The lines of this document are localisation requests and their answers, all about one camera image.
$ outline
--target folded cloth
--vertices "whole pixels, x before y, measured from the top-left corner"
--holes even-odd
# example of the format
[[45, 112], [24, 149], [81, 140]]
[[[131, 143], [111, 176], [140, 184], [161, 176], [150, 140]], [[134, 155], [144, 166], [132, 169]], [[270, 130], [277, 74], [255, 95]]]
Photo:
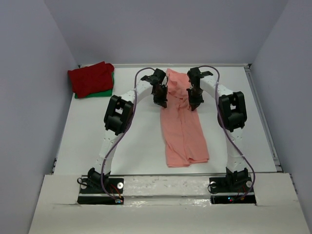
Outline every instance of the folded cloth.
[[187, 88], [189, 78], [184, 73], [167, 70], [169, 77], [167, 108], [160, 111], [160, 122], [166, 142], [169, 167], [187, 167], [209, 159], [206, 140], [197, 111], [191, 111]]
[[[114, 84], [114, 73], [112, 73], [112, 79], [113, 79], [113, 84]], [[96, 98], [96, 97], [110, 97], [113, 94], [113, 89], [99, 92], [99, 93], [94, 93], [94, 94], [89, 94], [85, 96], [84, 98]]]
[[113, 71], [112, 64], [100, 62], [89, 67], [68, 71], [68, 76], [72, 82], [73, 92], [77, 94], [78, 98], [84, 98], [89, 94], [112, 89]]

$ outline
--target gray wall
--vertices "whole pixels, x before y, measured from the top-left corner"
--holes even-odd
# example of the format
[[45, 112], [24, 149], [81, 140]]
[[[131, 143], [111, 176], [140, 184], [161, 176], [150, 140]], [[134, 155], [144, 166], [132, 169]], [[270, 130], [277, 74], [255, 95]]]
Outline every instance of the gray wall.
[[45, 0], [79, 64], [250, 63], [287, 0]]
[[67, 117], [76, 62], [42, 0], [0, 3], [0, 233], [26, 234]]
[[252, 65], [282, 167], [312, 231], [312, 1], [290, 0]]

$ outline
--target red cloth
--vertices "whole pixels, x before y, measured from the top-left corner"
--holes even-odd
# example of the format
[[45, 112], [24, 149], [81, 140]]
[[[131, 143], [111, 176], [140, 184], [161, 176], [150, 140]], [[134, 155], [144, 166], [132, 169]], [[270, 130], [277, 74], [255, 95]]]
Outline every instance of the red cloth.
[[112, 72], [114, 66], [110, 63], [100, 62], [90, 67], [83, 67], [68, 71], [72, 82], [73, 92], [78, 98], [113, 88]]

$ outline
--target pink cloth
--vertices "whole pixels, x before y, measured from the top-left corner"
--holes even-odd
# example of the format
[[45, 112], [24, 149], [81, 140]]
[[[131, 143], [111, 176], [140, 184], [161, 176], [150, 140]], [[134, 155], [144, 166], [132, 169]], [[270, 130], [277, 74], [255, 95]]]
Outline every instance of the pink cloth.
[[167, 108], [160, 111], [162, 132], [166, 141], [169, 167], [187, 167], [207, 162], [208, 149], [197, 111], [191, 111], [187, 88], [189, 78], [184, 73], [167, 70], [169, 77]]

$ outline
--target purple cable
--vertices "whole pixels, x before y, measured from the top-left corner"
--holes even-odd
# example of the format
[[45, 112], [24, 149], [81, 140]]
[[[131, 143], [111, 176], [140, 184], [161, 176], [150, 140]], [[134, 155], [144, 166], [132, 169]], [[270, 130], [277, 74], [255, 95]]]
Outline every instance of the purple cable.
[[135, 116], [135, 112], [136, 112], [136, 109], [137, 109], [137, 90], [136, 90], [136, 87], [137, 87], [137, 76], [138, 74], [141, 72], [141, 71], [144, 71], [144, 70], [147, 70], [147, 69], [152, 69], [153, 71], [155, 71], [154, 68], [152, 67], [145, 67], [145, 68], [142, 68], [141, 70], [139, 70], [137, 73], [136, 73], [136, 76], [135, 76], [135, 86], [134, 86], [134, 92], [135, 92], [135, 101], [134, 101], [134, 106], [133, 106], [133, 114], [131, 116], [131, 119], [130, 119], [130, 122], [129, 122], [129, 125], [128, 127], [126, 128], [125, 132], [122, 134], [122, 136], [115, 142], [115, 144], [111, 147], [111, 149], [107, 152], [107, 154], [105, 155], [104, 157], [104, 160], [103, 160], [103, 163], [102, 163], [102, 168], [101, 168], [101, 187], [103, 189], [103, 191], [109, 196], [111, 197], [112, 199], [116, 200], [115, 197], [113, 197], [106, 189], [105, 189], [105, 186], [104, 186], [104, 183], [103, 183], [103, 172], [104, 172], [104, 166], [105, 166], [105, 163], [106, 163], [106, 160], [108, 158], [108, 155], [113, 151], [114, 148], [116, 148], [116, 146], [118, 145], [118, 143], [121, 141], [121, 139], [123, 139], [123, 137], [125, 136], [125, 134], [127, 133], [127, 131], [130, 129], [131, 127], [131, 124], [132, 124], [132, 120]]
[[252, 182], [252, 185], [250, 186], [249, 190], [242, 196], [240, 196], [239, 198], [237, 198], [236, 200], [240, 200], [242, 198], [244, 198], [248, 193], [250, 193], [250, 191], [253, 189], [254, 187], [254, 182], [255, 182], [255, 172], [254, 172], [254, 169], [253, 167], [251, 166], [251, 164], [249, 163], [249, 161], [245, 158], [244, 154], [241, 152], [241, 150], [235, 145], [235, 143], [232, 141], [231, 137], [229, 136], [228, 132], [226, 131], [226, 128], [224, 126], [224, 122], [223, 122], [223, 119], [221, 118], [221, 112], [220, 112], [220, 109], [219, 109], [219, 106], [218, 106], [218, 86], [219, 86], [219, 80], [220, 80], [220, 73], [218, 71], [218, 69], [216, 69], [215, 67], [212, 67], [212, 66], [209, 66], [209, 65], [202, 65], [202, 66], [199, 66], [199, 68], [201, 67], [209, 67], [209, 68], [212, 68], [214, 69], [217, 74], [218, 74], [218, 78], [216, 80], [216, 84], [215, 84], [215, 93], [214, 93], [214, 98], [215, 98], [215, 105], [216, 105], [216, 109], [217, 109], [217, 112], [218, 112], [218, 117], [220, 119], [220, 123], [221, 123], [221, 126], [222, 126], [222, 129], [226, 135], [226, 137], [229, 139], [230, 143], [234, 146], [234, 148], [237, 150], [237, 152], [242, 156], [242, 158], [245, 160], [245, 162], [248, 164], [248, 166], [250, 167], [250, 169], [252, 170], [253, 172], [253, 182]]

